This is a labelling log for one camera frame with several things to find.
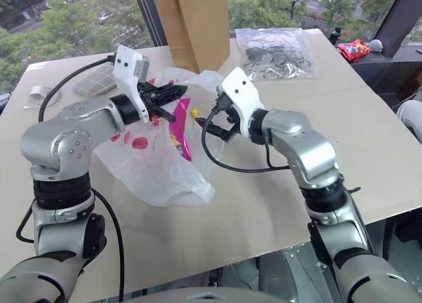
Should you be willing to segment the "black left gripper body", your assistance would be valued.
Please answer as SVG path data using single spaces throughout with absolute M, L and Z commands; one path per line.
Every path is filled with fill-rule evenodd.
M 163 117 L 159 100 L 164 88 L 157 87 L 149 82 L 139 82 L 137 84 L 137 88 L 140 98 L 146 106 L 150 119 Z

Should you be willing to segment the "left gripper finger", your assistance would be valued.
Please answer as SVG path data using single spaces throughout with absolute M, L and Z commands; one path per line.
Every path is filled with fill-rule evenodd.
M 156 101 L 175 101 L 180 99 L 186 93 L 188 87 L 186 85 L 166 84 L 157 88 Z
M 174 114 L 166 111 L 164 108 L 159 106 L 153 106 L 152 108 L 152 117 L 153 118 L 163 118 L 169 123 L 174 123 L 176 121 L 176 117 Z

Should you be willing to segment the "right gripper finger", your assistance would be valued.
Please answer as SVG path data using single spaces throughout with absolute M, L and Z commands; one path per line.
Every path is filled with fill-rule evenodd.
M 207 133 L 214 135 L 214 136 L 226 136 L 227 130 L 223 129 L 222 127 L 214 124 L 213 122 L 209 122 L 206 125 L 207 119 L 204 117 L 197 117 L 196 123 L 202 128 L 205 129 Z
M 226 136 L 226 142 L 230 142 L 233 137 L 238 133 L 238 115 L 230 114 L 227 116 L 227 122 L 231 124 Z

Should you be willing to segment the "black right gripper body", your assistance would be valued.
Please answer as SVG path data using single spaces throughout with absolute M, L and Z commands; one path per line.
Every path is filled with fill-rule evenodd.
M 227 116 L 232 114 L 232 113 L 238 115 L 238 134 L 239 134 L 240 133 L 239 114 L 235 110 L 232 100 L 230 100 L 230 98 L 227 96 L 226 93 L 222 93 L 218 96 L 218 98 L 216 100 L 216 104 L 215 104 L 214 108 L 212 109 L 212 114 L 218 115 L 221 112 L 224 112 Z M 225 142 L 226 136 L 217 136 L 217 137 L 221 138 Z

